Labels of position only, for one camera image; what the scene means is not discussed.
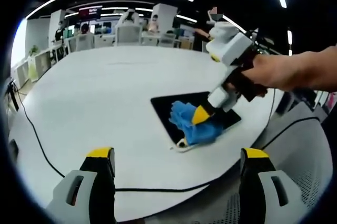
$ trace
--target blue towel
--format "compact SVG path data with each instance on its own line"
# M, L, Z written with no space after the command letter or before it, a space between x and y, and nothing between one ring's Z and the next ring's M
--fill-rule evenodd
M215 141L215 138L222 133L223 126L208 120L198 125L193 125L192 117L195 110L196 107L190 103L184 104L181 101L175 101L172 104L169 121L184 132L189 145Z

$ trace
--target black cable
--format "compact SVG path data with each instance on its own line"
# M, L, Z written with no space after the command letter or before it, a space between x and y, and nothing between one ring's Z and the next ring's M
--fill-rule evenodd
M307 117L307 118L303 118L303 119L299 119L299 120L295 120L293 121L290 125L288 125L285 129L283 129L281 132L279 132L274 138L272 138L270 140L270 142L268 142L265 146L263 146L261 148L261 150L264 150L266 147L268 147L271 143L273 143L273 141L275 141L282 133L284 133L287 129L289 129L290 127L292 127L293 125L302 122L302 121L307 121L307 120L317 120L318 122L320 122L320 119L318 117Z
M273 102L272 102L272 107L271 107L271 109L270 109L270 113L269 113L269 118L268 118L267 126L269 125L270 118L272 117L272 113L273 113L274 102L275 102L275 93L276 93L276 89L274 89Z
M292 127L293 125L299 123L299 122L302 122L302 121L306 121L306 120L319 120L318 117L307 117L307 118L303 118L303 119L298 119L298 120L295 120L293 121L290 125L288 125L285 129L283 129L280 133L278 133L274 138L271 139L270 142L268 142L265 146L263 146L261 148L261 150L264 150L266 147L268 147L272 142L274 142L282 133L284 133L287 129L289 129L290 127ZM186 189L145 189L145 188L119 188L119 189L116 189L116 191L138 191L138 192L187 192L187 191L192 191L192 190L195 190L195 189L198 189L200 187L204 187L204 186L208 186L210 185L211 183L219 180L222 176L218 177L218 178L215 178L209 182L206 182L206 183L203 183L203 184L199 184L197 186L194 186L194 187L190 187L190 188L186 188Z
M273 103L272 103L272 107L271 107L271 113L272 113L272 110L273 110L273 106L274 106L274 100L275 100L275 89L274 89L274 97L273 97ZM42 151L42 154L44 156L44 158L46 159L47 163L52 167L53 170L56 171L56 173L58 173L62 178L64 178L64 175L59 172L52 164L51 162L49 161L48 157L46 156L44 150L43 150L43 147L41 145L41 142L40 142L40 139L37 135L37 132L36 132L36 129L35 129L35 126L34 124L32 123L32 121L29 119L28 115L27 115L27 112L26 112L26 108L25 106L23 105L22 103L22 100L19 96L19 100L20 100L20 103L23 107L23 110L24 110L24 113L26 115L26 118L28 119L29 123L32 125L32 128L34 130L34 133L35 133L35 136L37 138L37 141L38 141L38 144L41 148L41 151ZM272 140L270 142L268 142L265 146L263 146L261 148L261 150L264 150L266 147L268 147L273 141L275 141L282 133L284 133L288 128L292 127L293 125L299 123L299 122L302 122L302 121L306 121L306 120L319 120L319 118L313 116L313 117L308 117L308 118L303 118L303 119L299 119L299 120L295 120L293 121L290 125L288 125L285 129L283 129L280 133L278 133L274 138L272 138ZM211 183L219 180L222 176L218 177L218 178L215 178L209 182L206 182L206 183L202 183L202 184L199 184L197 186L193 186L193 187L189 187L189 188L186 188L186 189L155 189L155 188L116 188L116 192L117 191L121 191L121 192L125 192L125 191L137 191L137 192L187 192L187 191L192 191L192 190L195 190L195 189L198 189L198 188L201 188L201 187L204 187L204 186L208 186L210 185Z
M18 88L17 88L17 86L16 86L16 84L15 84L14 82L13 82L13 85L15 86L16 90L18 91ZM36 136L36 138L37 138L38 144L39 144L39 146L40 146L40 148L41 148L41 151L42 151L42 154L43 154L44 158L46 159L46 161L47 161L47 163L50 165L50 167L52 167L52 169L55 170L57 174L59 174L61 177L64 178L64 175L63 175L61 172L59 172L59 170L58 170L57 168L55 168L55 167L52 165L52 163L49 161L48 157L46 156L46 153L44 152L44 150L43 150L43 148L42 148L41 141L40 141L40 139L39 139L39 137L38 137L38 135L37 135L35 126L34 126L33 122L29 119L29 117L28 117L28 115L27 115L26 107L23 105L22 100L21 100L21 98L20 98L20 95L18 95L18 97L19 97L20 103L21 103L21 105L22 105L23 111L24 111L24 113L25 113L25 115L26 115L26 118L28 119L29 123L32 125L32 128L33 128L33 130L34 130L35 136Z
M9 93L7 93L7 111L6 111L6 115L7 115L7 129L9 131L9 109L11 107L10 101L9 101Z

